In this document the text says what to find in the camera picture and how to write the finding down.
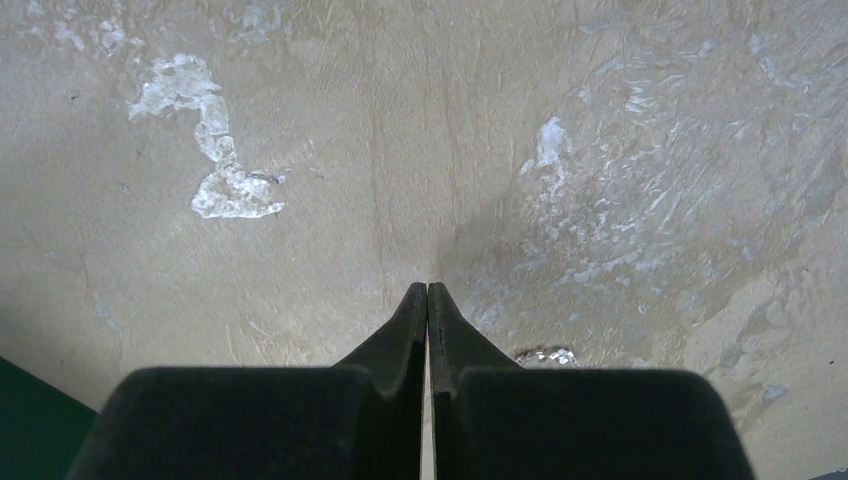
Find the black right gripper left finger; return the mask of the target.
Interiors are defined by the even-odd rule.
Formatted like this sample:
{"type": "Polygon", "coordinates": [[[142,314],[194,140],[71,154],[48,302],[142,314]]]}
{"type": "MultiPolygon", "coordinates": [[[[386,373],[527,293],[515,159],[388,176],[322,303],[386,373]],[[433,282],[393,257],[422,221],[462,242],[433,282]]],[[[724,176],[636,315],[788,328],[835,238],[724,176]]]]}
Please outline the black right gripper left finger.
{"type": "Polygon", "coordinates": [[[416,479],[427,288],[325,367],[155,367],[109,397],[72,479],[416,479]]]}

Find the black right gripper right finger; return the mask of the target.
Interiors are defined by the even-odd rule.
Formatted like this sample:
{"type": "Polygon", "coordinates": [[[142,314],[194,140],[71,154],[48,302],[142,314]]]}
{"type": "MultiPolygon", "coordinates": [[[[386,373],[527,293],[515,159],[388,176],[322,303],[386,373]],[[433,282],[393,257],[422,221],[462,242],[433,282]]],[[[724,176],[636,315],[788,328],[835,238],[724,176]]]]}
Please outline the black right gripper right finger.
{"type": "Polygon", "coordinates": [[[750,479],[718,393],[668,369],[527,369],[428,288],[439,479],[750,479]]]}

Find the small silver earring pair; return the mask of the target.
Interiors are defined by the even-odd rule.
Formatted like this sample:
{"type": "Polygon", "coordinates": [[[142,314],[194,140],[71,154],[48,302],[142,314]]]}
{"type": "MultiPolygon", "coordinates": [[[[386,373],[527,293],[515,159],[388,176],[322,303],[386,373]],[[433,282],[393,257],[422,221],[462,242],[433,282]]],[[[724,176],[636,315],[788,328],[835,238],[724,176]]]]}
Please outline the small silver earring pair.
{"type": "Polygon", "coordinates": [[[551,346],[519,352],[515,362],[522,368],[574,368],[578,366],[575,354],[564,346],[551,346]]]}

